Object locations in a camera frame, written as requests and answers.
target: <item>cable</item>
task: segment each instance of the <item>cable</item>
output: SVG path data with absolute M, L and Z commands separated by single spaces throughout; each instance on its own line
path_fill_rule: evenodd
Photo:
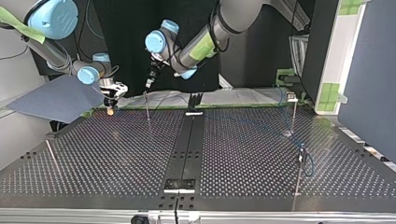
M 114 67 L 111 68 L 111 72 L 108 75 L 105 75 L 103 78 L 109 78 L 109 77 L 113 77 L 114 74 L 116 74 L 116 72 L 118 72 L 120 70 L 120 66 L 119 65 L 115 65 Z
M 90 25 L 90 16 L 89 16 L 90 3 L 91 3 L 91 0 L 88 0 L 87 8 L 85 9 L 85 14 L 86 14 L 86 16 L 85 16 L 85 22 L 87 22 L 88 28 L 90 29 L 90 31 L 91 31 L 94 35 L 96 35 L 97 37 L 99 37 L 99 38 L 101 38 L 101 39 L 105 39 L 105 38 L 102 37 L 101 35 L 97 34 L 97 33 L 91 28 L 91 25 Z
M 19 57 L 22 54 L 24 54 L 28 49 L 29 49 L 29 47 L 26 46 L 26 48 L 21 53 L 13 55 L 13 56 L 5 57 L 5 58 L 0 58 L 0 60 L 13 59 L 13 58 Z
M 215 8 L 212 10 L 210 17 L 209 17 L 209 23 L 208 23 L 208 30 L 210 34 L 210 38 L 212 39 L 213 44 L 215 45 L 215 52 L 225 52 L 227 51 L 228 47 L 230 47 L 230 38 L 227 39 L 227 45 L 224 49 L 221 49 L 218 43 L 218 39 L 216 38 L 215 34 L 215 17 L 219 12 L 219 6 L 220 6 L 220 0 L 216 3 Z
M 294 4 L 293 15 L 291 17 L 291 38 L 293 38 L 293 36 L 294 36 L 294 20 L 295 20 L 296 13 L 297 13 L 297 6 L 298 6 L 298 0 L 296 0 L 296 3 Z M 292 43 L 291 43 L 291 58 L 293 59 L 293 62 L 297 67 L 297 60 L 294 56 L 294 47 L 293 47 Z M 303 86 L 304 91 L 306 92 L 308 97 L 312 99 L 312 97 L 309 95 L 309 93 L 306 90 L 306 87 L 303 83 L 302 74 L 299 74 L 299 71 L 297 69 L 295 70 L 295 73 L 296 73 L 295 75 L 297 75 L 297 77 L 300 79 L 300 82 L 301 82 L 301 85 Z
M 289 126 L 289 120 L 288 120 L 287 111 L 281 106 L 282 102 L 283 102 L 283 99 L 284 99 L 284 94 L 283 94 L 283 91 L 282 91 L 282 89 L 280 87 L 279 87 L 279 90 L 280 90 L 280 101 L 278 103 L 278 107 L 280 107 L 283 110 L 283 115 L 284 115 L 284 118 L 285 118 L 286 128 L 290 132 L 291 139 L 297 144 L 298 149 L 300 151 L 303 151 L 304 154 L 305 154 L 304 164 L 303 164 L 303 172 L 304 172 L 305 176 L 310 177 L 310 176 L 314 175 L 314 173 L 315 173 L 314 159 L 312 158 L 311 154 L 309 154 L 306 151 L 304 143 L 302 143 L 300 140 L 298 140 L 297 137 L 295 136 L 294 132 L 291 130 L 291 128 Z M 306 171 L 306 169 L 305 169 L 305 166 L 307 165 L 307 159 L 309 159 L 310 163 L 311 163 L 311 173 L 308 173 Z
M 89 6 L 89 1 L 87 1 L 87 5 L 85 6 L 85 8 L 88 8 Z M 82 33 L 84 32 L 84 27 L 85 27 L 85 21 L 87 20 L 87 13 L 84 14 L 84 19 L 82 20 L 82 26 L 81 26 L 81 30 L 79 31 L 79 35 L 78 35 L 78 48 L 81 51 L 82 55 L 84 55 L 87 59 L 92 60 L 92 57 L 88 56 L 84 50 L 82 50 L 81 48 L 81 38 L 82 38 Z

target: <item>black bracket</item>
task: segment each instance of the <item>black bracket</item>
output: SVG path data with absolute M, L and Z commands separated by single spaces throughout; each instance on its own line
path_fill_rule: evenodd
M 164 193 L 195 193 L 195 179 L 167 179 Z
M 192 93 L 190 94 L 189 108 L 187 109 L 186 116 L 201 116 L 204 112 L 196 109 L 196 106 L 202 102 L 203 93 Z

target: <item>metal frame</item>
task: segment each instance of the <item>metal frame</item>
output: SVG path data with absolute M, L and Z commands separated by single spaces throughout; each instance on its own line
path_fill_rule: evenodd
M 150 223 L 175 223 L 173 212 L 70 209 L 0 209 L 2 222 L 12 223 L 130 223 L 133 216 L 148 217 Z M 393 214 L 362 213 L 216 213 L 178 212 L 181 223 L 395 223 Z
M 294 14 L 294 27 L 301 31 L 310 22 L 306 16 L 303 8 L 297 3 L 297 8 L 294 13 L 294 6 L 297 0 L 263 0 L 264 5 L 274 7 L 289 23 L 293 21 Z

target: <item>gray cloth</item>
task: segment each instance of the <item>gray cloth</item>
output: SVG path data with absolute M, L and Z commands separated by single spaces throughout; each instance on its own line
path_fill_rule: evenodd
M 76 77 L 62 76 L 7 105 L 22 114 L 71 123 L 103 103 L 98 85 L 86 86 Z

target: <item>metal plate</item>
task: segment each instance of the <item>metal plate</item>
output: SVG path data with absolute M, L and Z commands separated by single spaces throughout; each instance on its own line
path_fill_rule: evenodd
M 206 110 L 193 209 L 396 212 L 395 173 L 311 110 L 298 109 L 294 138 L 285 137 L 291 113 L 282 108 Z M 298 197 L 296 142 L 306 145 L 315 164 L 314 176 L 303 177 Z
M 96 112 L 52 143 L 57 160 L 41 150 L 3 172 L 0 206 L 158 209 L 182 125 L 183 111 Z

